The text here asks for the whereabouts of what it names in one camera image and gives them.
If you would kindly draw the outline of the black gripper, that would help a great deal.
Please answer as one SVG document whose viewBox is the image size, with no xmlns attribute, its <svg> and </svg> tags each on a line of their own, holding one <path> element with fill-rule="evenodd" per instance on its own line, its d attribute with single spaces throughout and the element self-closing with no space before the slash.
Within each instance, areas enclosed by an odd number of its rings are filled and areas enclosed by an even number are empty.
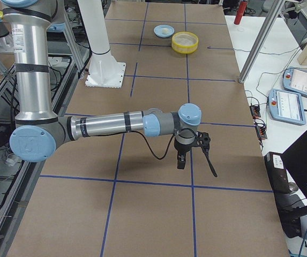
<svg viewBox="0 0 307 257">
<path fill-rule="evenodd" d="M 174 147 L 177 150 L 177 169 L 185 169 L 185 157 L 191 150 L 194 135 L 191 132 L 180 132 L 175 135 Z"/>
</svg>

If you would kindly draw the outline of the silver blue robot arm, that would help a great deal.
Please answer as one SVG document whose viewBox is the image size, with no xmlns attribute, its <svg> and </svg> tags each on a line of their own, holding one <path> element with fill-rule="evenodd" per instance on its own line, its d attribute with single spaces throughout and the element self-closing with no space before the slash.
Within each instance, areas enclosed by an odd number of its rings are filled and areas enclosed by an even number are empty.
<svg viewBox="0 0 307 257">
<path fill-rule="evenodd" d="M 94 117 L 59 117 L 51 105 L 47 30 L 63 20 L 63 2 L 3 1 L 3 13 L 12 28 L 20 102 L 9 143 L 22 160 L 41 162 L 67 142 L 124 133 L 138 133 L 143 138 L 169 135 L 177 150 L 179 169 L 185 167 L 186 154 L 193 147 L 208 154 L 209 137 L 198 131 L 201 109 L 192 103 L 168 113 L 151 108 Z"/>
</svg>

